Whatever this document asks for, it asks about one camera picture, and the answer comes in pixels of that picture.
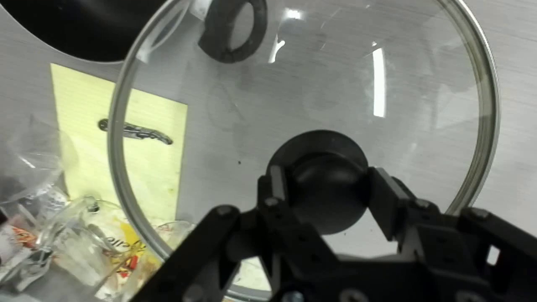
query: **handle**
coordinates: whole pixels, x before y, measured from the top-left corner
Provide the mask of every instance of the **handle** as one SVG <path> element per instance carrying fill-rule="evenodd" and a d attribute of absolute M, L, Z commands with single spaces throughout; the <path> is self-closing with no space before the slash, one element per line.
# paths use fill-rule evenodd
<path fill-rule="evenodd" d="M 239 10 L 249 3 L 253 8 L 253 28 L 246 42 L 229 48 L 234 20 Z M 264 0 L 212 0 L 206 18 L 199 47 L 211 58 L 223 63 L 234 63 L 248 58 L 261 45 L 266 33 L 266 1 Z"/>

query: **glass lid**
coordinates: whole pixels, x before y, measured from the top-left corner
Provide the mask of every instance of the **glass lid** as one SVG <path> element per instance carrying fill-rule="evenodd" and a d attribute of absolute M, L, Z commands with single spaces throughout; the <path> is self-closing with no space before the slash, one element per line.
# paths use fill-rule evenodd
<path fill-rule="evenodd" d="M 167 1 L 115 87 L 112 178 L 160 258 L 211 208 L 254 208 L 275 151 L 318 129 L 456 214 L 493 157 L 496 102 L 486 40 L 457 0 Z M 182 230 L 162 233 L 172 221 Z M 395 251 L 367 213 L 325 240 L 340 255 Z M 244 263 L 231 292 L 266 297 L 258 273 Z"/>

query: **yellow paper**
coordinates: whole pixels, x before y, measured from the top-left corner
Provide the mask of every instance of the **yellow paper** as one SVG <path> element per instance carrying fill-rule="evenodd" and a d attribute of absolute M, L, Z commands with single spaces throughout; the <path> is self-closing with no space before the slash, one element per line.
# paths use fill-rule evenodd
<path fill-rule="evenodd" d="M 77 161 L 65 167 L 70 198 L 97 193 L 117 203 L 107 164 L 107 136 L 97 127 L 107 119 L 113 84 L 51 63 L 58 127 L 73 146 Z M 187 107 L 140 90 L 130 92 L 127 122 L 159 131 L 172 139 L 124 137 L 125 164 L 135 198 L 154 225 L 172 221 L 179 193 Z"/>

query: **metal rim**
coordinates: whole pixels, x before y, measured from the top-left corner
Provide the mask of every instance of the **metal rim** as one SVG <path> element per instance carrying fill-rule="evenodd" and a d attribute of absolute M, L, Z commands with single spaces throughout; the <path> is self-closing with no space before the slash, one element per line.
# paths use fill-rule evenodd
<path fill-rule="evenodd" d="M 122 129 L 125 119 L 127 100 L 130 94 L 130 84 L 137 70 L 137 53 L 144 45 L 144 40 L 150 35 L 154 28 L 159 27 L 160 18 L 172 11 L 174 5 L 181 0 L 167 0 L 145 23 L 134 45 L 130 47 L 124 65 L 120 68 L 117 85 L 112 95 L 110 105 L 110 127 L 107 134 L 107 154 L 110 164 L 112 183 L 118 198 L 118 203 L 134 226 L 140 240 L 160 258 L 165 260 L 171 255 L 171 248 L 165 241 L 154 231 L 149 219 L 144 216 L 135 194 L 132 191 L 129 174 L 124 161 L 124 144 L 122 144 Z M 476 80 L 486 80 L 478 85 L 478 105 L 479 105 L 479 120 L 478 120 L 478 141 L 474 146 L 474 154 L 464 181 L 451 201 L 446 213 L 457 214 L 463 208 L 473 204 L 476 194 L 479 193 L 484 178 L 489 171 L 496 139 L 498 139 L 498 124 L 499 124 L 499 105 L 498 105 L 498 90 L 496 90 L 496 70 L 491 57 L 489 45 L 486 37 L 478 25 L 474 15 L 469 11 L 463 0 L 437 0 L 451 16 L 456 30 L 464 37 L 464 40 L 474 40 L 468 43 L 469 58 L 473 60 L 473 68 Z M 261 300 L 268 297 L 263 290 L 251 290 L 241 287 L 231 287 L 229 295 L 239 300 Z"/>

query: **black pan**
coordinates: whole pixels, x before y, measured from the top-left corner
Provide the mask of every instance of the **black pan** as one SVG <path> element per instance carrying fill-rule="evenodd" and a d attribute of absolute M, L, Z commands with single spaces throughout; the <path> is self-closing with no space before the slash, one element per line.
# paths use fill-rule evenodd
<path fill-rule="evenodd" d="M 87 60 L 122 60 L 164 0 L 0 0 L 48 45 Z"/>

